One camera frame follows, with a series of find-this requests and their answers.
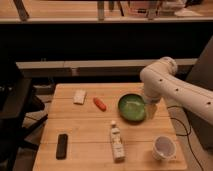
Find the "cup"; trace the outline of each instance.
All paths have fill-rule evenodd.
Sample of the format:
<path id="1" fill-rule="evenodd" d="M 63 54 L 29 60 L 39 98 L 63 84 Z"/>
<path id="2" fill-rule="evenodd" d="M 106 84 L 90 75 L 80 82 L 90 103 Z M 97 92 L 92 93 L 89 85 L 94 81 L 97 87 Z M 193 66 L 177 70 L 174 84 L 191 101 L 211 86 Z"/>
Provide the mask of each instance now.
<path id="1" fill-rule="evenodd" d="M 156 160 L 169 161 L 176 155 L 176 145 L 167 136 L 159 136 L 155 139 L 152 155 Z"/>

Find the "dark background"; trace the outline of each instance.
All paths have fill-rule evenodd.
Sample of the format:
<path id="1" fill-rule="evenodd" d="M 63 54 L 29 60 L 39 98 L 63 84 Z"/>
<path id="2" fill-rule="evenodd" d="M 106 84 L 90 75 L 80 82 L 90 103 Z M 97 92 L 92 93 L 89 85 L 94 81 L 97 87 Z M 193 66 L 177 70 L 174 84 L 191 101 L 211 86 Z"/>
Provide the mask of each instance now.
<path id="1" fill-rule="evenodd" d="M 212 35 L 211 21 L 0 25 L 15 61 L 197 58 Z"/>

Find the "small bottle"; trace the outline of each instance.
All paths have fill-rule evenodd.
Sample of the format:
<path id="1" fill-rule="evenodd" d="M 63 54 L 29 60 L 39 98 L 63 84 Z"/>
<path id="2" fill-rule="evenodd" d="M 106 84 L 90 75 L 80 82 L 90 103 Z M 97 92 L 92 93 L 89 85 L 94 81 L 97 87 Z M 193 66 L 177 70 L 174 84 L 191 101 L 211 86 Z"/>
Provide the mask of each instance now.
<path id="1" fill-rule="evenodd" d="M 112 153 L 115 162 L 121 162 L 125 159 L 124 146 L 121 139 L 120 129 L 115 121 L 111 121 L 110 140 L 112 145 Z"/>

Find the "cord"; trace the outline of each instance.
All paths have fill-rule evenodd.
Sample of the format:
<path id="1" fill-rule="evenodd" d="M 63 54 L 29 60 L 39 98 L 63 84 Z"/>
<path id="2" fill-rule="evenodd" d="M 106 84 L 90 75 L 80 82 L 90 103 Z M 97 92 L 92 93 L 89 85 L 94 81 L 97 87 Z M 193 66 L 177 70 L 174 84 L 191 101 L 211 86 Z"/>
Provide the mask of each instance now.
<path id="1" fill-rule="evenodd" d="M 167 107 L 167 109 L 173 108 L 173 107 L 180 107 L 180 108 L 182 108 L 181 106 L 169 106 L 169 107 Z M 188 117 L 187 117 L 187 120 L 188 120 L 188 123 L 189 123 L 189 125 L 190 125 L 190 130 L 189 130 L 189 132 L 188 132 L 188 130 L 187 130 L 187 128 L 186 128 L 186 125 L 185 125 L 181 120 L 179 120 L 179 119 L 177 119 L 177 118 L 174 118 L 174 117 L 171 117 L 171 119 L 178 121 L 178 122 L 184 127 L 184 129 L 185 129 L 185 131 L 186 131 L 186 134 L 176 134 L 176 135 L 177 135 L 177 136 L 184 136 L 184 137 L 187 138 L 187 142 L 188 142 L 188 145 L 189 145 L 189 149 L 190 149 L 192 155 L 194 156 L 194 158 L 195 158 L 197 164 L 199 165 L 201 171 L 204 171 L 203 166 L 201 165 L 200 161 L 199 161 L 198 158 L 196 157 L 196 155 L 195 155 L 195 153 L 194 153 L 194 151 L 193 151 L 193 149 L 192 149 L 192 146 L 191 146 L 191 142 L 190 142 L 190 139 L 189 139 L 189 135 L 190 135 L 191 132 L 192 132 L 192 131 L 191 131 L 191 127 L 192 127 L 192 126 L 191 126 L 191 123 L 190 123 L 189 120 L 188 120 Z"/>
<path id="2" fill-rule="evenodd" d="M 191 134 L 191 132 L 192 132 L 191 124 L 189 124 L 189 131 L 188 131 L 186 126 L 184 125 L 184 123 L 181 120 L 179 120 L 177 118 L 171 118 L 171 119 L 178 121 L 181 125 L 183 125 L 184 129 L 186 130 L 186 134 L 176 134 L 177 136 L 185 137 L 185 136 L 189 136 Z"/>

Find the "wooden table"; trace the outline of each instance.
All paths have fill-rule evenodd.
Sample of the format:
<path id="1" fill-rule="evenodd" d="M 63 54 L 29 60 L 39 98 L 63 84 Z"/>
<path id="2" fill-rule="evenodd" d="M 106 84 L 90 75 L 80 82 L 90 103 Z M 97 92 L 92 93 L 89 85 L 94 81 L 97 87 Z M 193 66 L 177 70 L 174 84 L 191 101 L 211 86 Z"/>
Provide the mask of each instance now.
<path id="1" fill-rule="evenodd" d="M 187 165 L 164 101 L 157 105 L 154 119 L 129 124 L 119 115 L 117 103 L 127 93 L 141 93 L 142 83 L 59 84 L 49 110 L 34 171 L 128 171 L 185 170 Z M 87 91 L 84 105 L 73 104 L 76 90 Z M 107 110 L 93 104 L 100 98 Z M 121 130 L 126 159 L 114 163 L 110 144 L 110 122 L 115 120 Z M 69 135 L 67 158 L 55 158 L 58 134 Z M 158 135 L 171 137 L 177 145 L 176 158 L 157 162 L 152 157 L 153 140 Z"/>

